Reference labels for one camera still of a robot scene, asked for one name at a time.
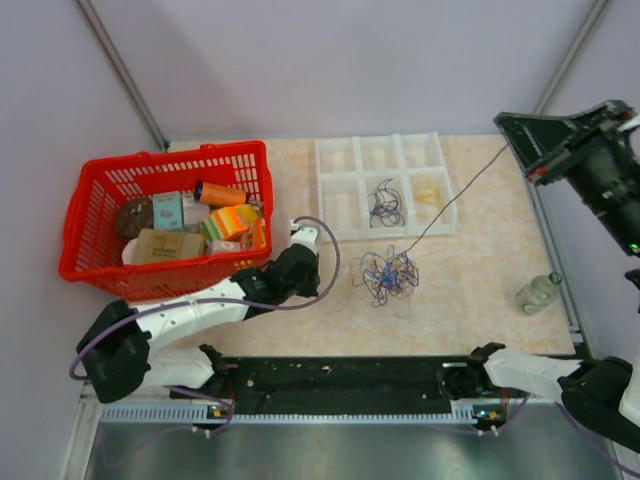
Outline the grey white box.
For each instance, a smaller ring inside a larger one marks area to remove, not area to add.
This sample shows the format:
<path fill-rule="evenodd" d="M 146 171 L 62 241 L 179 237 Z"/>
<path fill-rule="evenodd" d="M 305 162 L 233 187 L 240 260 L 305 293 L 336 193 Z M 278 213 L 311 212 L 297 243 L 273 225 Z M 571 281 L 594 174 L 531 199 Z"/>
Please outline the grey white box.
<path fill-rule="evenodd" d="M 197 201 L 192 193 L 182 195 L 182 218 L 186 232 L 198 233 L 200 223 L 208 218 L 210 207 Z"/>

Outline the rainbow striped box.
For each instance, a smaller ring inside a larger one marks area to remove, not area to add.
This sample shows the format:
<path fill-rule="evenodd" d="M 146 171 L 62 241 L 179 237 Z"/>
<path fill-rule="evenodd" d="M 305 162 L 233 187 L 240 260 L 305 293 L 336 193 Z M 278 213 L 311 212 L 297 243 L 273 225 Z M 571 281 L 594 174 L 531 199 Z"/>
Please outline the rainbow striped box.
<path fill-rule="evenodd" d="M 248 203 L 214 209 L 199 222 L 201 234 L 213 241 L 252 242 L 258 235 L 258 245 L 264 244 L 265 221 L 259 206 Z"/>

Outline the light blue box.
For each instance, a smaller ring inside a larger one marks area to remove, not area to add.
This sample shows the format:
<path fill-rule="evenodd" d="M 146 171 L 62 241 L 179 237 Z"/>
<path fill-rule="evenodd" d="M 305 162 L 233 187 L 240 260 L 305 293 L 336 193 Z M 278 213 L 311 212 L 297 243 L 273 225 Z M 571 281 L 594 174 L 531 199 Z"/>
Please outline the light blue box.
<path fill-rule="evenodd" d="M 153 228 L 162 231 L 183 231 L 182 194 L 179 191 L 152 196 Z"/>

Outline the red plastic basket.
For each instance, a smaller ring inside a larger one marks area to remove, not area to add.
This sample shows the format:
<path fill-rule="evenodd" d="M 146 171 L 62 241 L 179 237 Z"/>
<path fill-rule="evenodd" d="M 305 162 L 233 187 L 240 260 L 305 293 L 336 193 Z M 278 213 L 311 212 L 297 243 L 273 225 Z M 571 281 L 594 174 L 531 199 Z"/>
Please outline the red plastic basket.
<path fill-rule="evenodd" d="M 259 140 L 91 160 L 58 272 L 133 302 L 194 292 L 269 260 L 273 207 Z"/>

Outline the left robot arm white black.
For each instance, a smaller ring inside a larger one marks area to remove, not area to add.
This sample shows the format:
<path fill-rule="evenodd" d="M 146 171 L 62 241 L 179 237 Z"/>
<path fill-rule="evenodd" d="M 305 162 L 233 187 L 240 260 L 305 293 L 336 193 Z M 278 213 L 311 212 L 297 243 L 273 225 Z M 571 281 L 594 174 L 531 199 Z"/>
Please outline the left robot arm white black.
<path fill-rule="evenodd" d="M 293 296 L 315 297 L 319 255 L 293 243 L 262 267 L 247 268 L 190 295 L 134 307 L 109 303 L 76 347 L 98 400 L 113 403 L 143 386 L 176 386 L 216 396 L 227 374 L 210 346 L 177 351 L 175 342 L 214 326 L 282 309 Z"/>

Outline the brown round cookie pack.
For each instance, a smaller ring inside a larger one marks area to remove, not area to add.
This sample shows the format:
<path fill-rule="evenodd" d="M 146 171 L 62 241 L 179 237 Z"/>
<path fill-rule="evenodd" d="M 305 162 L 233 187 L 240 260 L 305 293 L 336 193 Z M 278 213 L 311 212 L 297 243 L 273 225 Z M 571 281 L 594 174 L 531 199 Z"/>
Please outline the brown round cookie pack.
<path fill-rule="evenodd" d="M 114 233 L 131 240 L 143 229 L 151 229 L 154 222 L 153 203 L 147 197 L 131 199 L 120 206 L 114 220 Z"/>

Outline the orange cylinder can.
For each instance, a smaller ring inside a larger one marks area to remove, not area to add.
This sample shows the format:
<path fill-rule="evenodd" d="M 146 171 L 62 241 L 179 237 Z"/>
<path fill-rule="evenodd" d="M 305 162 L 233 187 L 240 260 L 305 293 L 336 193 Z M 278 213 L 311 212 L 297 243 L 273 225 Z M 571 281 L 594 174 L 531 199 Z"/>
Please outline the orange cylinder can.
<path fill-rule="evenodd" d="M 236 206 L 247 202 L 245 191 L 205 181 L 196 184 L 193 196 L 199 203 L 213 207 Z"/>

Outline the aluminium frame post left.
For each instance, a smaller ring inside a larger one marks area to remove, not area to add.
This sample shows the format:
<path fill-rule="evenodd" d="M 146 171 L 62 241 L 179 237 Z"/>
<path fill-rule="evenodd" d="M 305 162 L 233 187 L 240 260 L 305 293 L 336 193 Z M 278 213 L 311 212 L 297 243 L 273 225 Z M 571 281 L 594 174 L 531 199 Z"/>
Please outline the aluminium frame post left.
<path fill-rule="evenodd" d="M 114 77 L 142 126 L 160 151 L 166 151 L 169 142 L 161 131 L 154 115 L 138 88 L 129 68 L 105 27 L 98 11 L 90 0 L 74 0 L 74 6 L 82 16 L 87 28 L 104 55 Z"/>

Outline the aluminium frame post right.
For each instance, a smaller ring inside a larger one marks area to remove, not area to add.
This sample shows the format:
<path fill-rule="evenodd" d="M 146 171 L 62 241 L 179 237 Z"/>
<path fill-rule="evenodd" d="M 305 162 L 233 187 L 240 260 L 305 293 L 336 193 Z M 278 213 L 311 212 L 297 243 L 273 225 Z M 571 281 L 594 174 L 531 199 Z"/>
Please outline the aluminium frame post right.
<path fill-rule="evenodd" d="M 534 115 L 544 115 L 552 107 L 569 77 L 575 70 L 582 54 L 598 32 L 613 5 L 612 0 L 591 1 L 586 16 L 568 44 L 559 64 L 554 70 L 532 111 Z"/>

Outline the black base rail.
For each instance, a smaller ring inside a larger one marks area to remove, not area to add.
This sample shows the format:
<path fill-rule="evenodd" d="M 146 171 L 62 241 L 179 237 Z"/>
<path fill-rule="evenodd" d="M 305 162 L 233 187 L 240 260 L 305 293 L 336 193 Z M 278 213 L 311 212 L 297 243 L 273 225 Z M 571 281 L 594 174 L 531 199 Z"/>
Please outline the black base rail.
<path fill-rule="evenodd" d="M 450 402 L 488 398 L 502 389 L 479 385 L 461 356 L 227 358 L 222 384 L 207 396 L 232 400 L 238 414 L 448 413 Z"/>

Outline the aluminium frame post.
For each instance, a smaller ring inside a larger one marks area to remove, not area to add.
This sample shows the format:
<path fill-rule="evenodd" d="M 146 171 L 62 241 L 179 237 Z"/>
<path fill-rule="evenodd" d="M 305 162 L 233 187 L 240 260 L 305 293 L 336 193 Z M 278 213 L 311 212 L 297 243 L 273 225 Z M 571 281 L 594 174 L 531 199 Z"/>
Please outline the aluminium frame post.
<path fill-rule="evenodd" d="M 161 131 L 154 115 L 138 88 L 129 68 L 105 27 L 98 11 L 90 0 L 74 0 L 74 6 L 82 16 L 87 28 L 104 55 L 114 77 L 142 126 L 160 151 L 166 151 L 169 142 Z"/>
<path fill-rule="evenodd" d="M 532 111 L 534 115 L 544 115 L 552 107 L 569 77 L 575 70 L 582 54 L 598 32 L 613 5 L 612 0 L 591 1 L 586 16 L 568 44 L 559 64 L 554 70 Z"/>

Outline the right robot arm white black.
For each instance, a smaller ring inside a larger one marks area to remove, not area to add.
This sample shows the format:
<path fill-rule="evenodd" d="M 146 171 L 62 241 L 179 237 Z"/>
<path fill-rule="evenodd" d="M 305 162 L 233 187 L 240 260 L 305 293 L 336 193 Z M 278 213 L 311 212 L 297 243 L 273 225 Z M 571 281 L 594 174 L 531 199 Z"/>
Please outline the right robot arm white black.
<path fill-rule="evenodd" d="M 534 185 L 567 181 L 628 256 L 639 254 L 639 159 L 630 136 L 638 113 L 606 100 L 573 115 L 501 112 L 494 123 Z M 617 357 L 561 360 L 491 342 L 468 359 L 476 394 L 513 388 L 551 400 L 571 420 L 621 446 L 639 449 L 639 368 Z"/>

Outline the white compartment organizer tray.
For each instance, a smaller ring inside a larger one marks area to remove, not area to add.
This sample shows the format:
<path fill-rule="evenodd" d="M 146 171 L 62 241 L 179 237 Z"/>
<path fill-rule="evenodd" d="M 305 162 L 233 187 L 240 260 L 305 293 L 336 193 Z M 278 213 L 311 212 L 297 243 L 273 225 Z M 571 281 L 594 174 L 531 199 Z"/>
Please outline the white compartment organizer tray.
<path fill-rule="evenodd" d="M 437 133 L 319 138 L 315 154 L 319 216 L 339 241 L 456 232 Z"/>

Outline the brown cardboard box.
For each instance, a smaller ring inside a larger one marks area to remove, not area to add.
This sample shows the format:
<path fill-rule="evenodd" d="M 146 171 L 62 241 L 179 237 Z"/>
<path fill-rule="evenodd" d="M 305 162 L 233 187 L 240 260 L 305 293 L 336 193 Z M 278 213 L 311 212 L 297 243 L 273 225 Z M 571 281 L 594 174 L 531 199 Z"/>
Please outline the brown cardboard box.
<path fill-rule="evenodd" d="M 200 234 L 143 229 L 132 253 L 133 265 L 188 260 L 204 253 L 205 241 Z"/>

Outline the clear plastic bottle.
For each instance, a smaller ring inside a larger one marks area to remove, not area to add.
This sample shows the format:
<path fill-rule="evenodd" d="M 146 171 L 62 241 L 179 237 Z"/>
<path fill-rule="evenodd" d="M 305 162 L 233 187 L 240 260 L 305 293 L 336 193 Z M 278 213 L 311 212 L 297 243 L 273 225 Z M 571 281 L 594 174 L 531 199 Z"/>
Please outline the clear plastic bottle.
<path fill-rule="evenodd" d="M 562 282 L 558 272 L 534 277 L 515 295 L 518 309 L 527 315 L 539 313 L 559 296 Z"/>

